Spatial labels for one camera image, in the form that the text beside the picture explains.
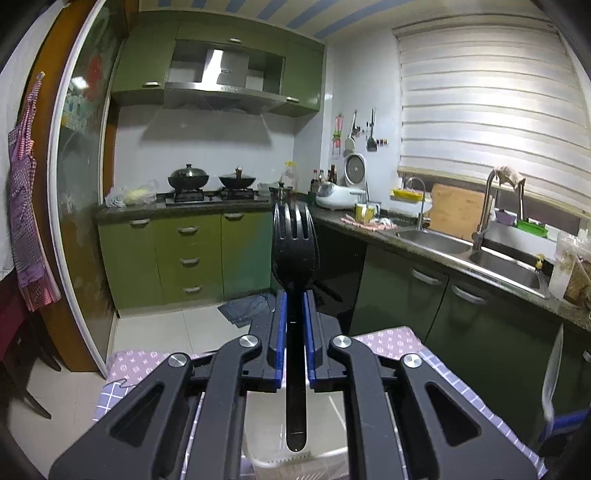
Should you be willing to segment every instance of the window blind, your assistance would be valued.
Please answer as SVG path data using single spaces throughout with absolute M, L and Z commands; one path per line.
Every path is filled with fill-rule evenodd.
M 493 167 L 510 165 L 527 178 L 527 195 L 589 217 L 589 116 L 557 31 L 545 20 L 486 17 L 394 31 L 398 170 L 481 183 Z

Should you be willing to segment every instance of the rice cooker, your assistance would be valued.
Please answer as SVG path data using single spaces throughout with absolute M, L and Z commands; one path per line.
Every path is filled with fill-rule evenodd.
M 356 153 L 345 158 L 347 186 L 323 183 L 316 194 L 316 203 L 329 210 L 352 209 L 366 197 L 365 159 Z

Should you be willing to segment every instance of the faucet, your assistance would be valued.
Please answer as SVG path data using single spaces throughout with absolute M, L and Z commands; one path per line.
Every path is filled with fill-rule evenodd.
M 509 178 L 505 169 L 507 169 L 507 167 L 493 168 L 486 179 L 486 189 L 484 193 L 484 202 L 482 202 L 480 221 L 478 222 L 478 227 L 476 227 L 476 232 L 472 234 L 472 251 L 480 250 L 482 247 L 482 242 L 484 241 L 486 229 L 488 228 L 488 217 L 490 215 L 491 209 L 491 206 L 489 205 L 491 185 L 495 177 L 499 178 L 499 185 L 503 182 L 508 182 L 516 191 L 519 198 L 519 212 L 517 213 L 517 221 L 523 220 L 523 191 L 525 179 L 523 177 L 520 178 L 520 175 L 514 170 L 512 170 L 512 172 L 515 172 L 517 176 Z
M 418 214 L 418 219 L 417 219 L 417 230 L 421 230 L 423 228 L 423 210 L 425 208 L 425 195 L 427 194 L 427 188 L 425 186 L 425 182 L 423 182 L 423 179 L 419 178 L 419 177 L 410 177 L 405 184 L 405 187 L 408 188 L 408 186 L 413 182 L 413 180 L 418 180 L 419 182 L 421 182 L 421 185 L 423 185 L 423 199 L 421 201 L 421 213 Z

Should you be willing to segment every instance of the drawer handle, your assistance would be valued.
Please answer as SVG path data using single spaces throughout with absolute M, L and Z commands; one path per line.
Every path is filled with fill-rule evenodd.
M 139 226 L 139 225 L 147 225 L 147 224 L 149 224 L 149 222 L 150 222 L 149 218 L 142 218 L 141 220 L 130 220 L 129 224 L 134 225 L 134 226 Z
M 195 233 L 197 230 L 199 230 L 198 226 L 183 226 L 178 228 L 179 233 Z
M 438 278 L 429 277 L 429 275 L 425 275 L 424 273 L 419 272 L 418 270 L 415 270 L 414 268 L 413 268 L 411 274 L 418 281 L 422 281 L 423 283 L 426 283 L 427 285 L 433 285 L 433 286 L 441 285 L 441 280 L 439 280 Z
M 197 265 L 199 263 L 199 257 L 197 258 L 179 258 L 183 265 Z
M 456 287 L 455 285 L 452 285 L 452 292 L 454 292 L 462 300 L 466 300 L 467 302 L 472 303 L 474 305 L 486 305 L 486 300 L 482 297 L 472 295 L 471 293 L 468 293 L 466 290 L 462 290 L 460 287 Z
M 191 287 L 191 288 L 184 288 L 185 293 L 199 293 L 201 291 L 201 287 Z
M 228 220 L 240 220 L 244 217 L 244 213 L 224 213 L 223 215 Z

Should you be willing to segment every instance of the yellow cup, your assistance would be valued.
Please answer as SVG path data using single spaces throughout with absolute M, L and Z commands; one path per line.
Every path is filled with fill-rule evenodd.
M 373 205 L 366 205 L 365 203 L 355 204 L 355 221 L 359 223 L 369 223 L 374 218 L 375 208 Z

